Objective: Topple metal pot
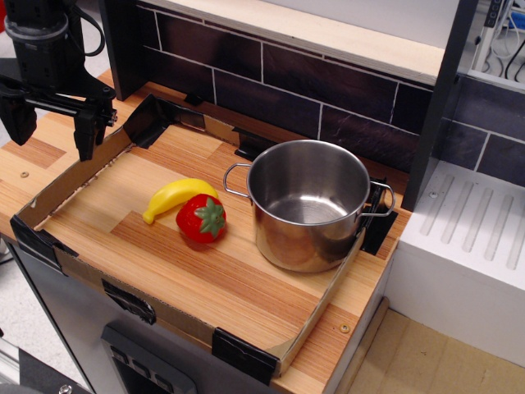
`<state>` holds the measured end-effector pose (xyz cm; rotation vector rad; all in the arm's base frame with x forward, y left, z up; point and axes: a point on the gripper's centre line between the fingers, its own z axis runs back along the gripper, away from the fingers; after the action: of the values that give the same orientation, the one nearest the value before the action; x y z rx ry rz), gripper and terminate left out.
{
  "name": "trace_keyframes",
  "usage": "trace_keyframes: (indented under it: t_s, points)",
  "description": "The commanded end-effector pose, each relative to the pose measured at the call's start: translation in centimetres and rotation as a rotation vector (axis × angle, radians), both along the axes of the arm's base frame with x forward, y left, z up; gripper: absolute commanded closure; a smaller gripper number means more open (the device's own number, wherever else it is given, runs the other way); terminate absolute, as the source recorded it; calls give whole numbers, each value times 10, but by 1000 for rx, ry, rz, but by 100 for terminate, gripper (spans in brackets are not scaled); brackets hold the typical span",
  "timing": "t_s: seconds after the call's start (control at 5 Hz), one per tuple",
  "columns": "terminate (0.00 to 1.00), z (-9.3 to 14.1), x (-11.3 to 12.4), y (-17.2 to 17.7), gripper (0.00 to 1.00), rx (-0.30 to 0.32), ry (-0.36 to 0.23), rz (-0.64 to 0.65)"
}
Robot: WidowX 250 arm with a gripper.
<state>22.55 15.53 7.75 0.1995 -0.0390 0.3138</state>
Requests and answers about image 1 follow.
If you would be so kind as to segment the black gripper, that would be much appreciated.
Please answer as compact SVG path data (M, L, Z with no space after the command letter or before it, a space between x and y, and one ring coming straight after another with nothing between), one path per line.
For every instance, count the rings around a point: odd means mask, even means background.
M117 120L115 90L90 75L83 66L60 87L24 81L16 65L1 66L1 121L12 141L25 144L37 127L35 109L74 117L74 140L80 161L93 158L106 126Z

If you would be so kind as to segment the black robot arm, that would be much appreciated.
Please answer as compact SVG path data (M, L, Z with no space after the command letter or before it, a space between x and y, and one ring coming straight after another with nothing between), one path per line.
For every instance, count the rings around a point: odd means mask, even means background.
M74 120L80 160L93 157L105 130L116 122L113 88L85 69L85 59L102 52L84 47L82 21L95 29L95 19L74 1L6 1L4 31L14 58L1 60L1 121L12 141L25 144L43 109Z

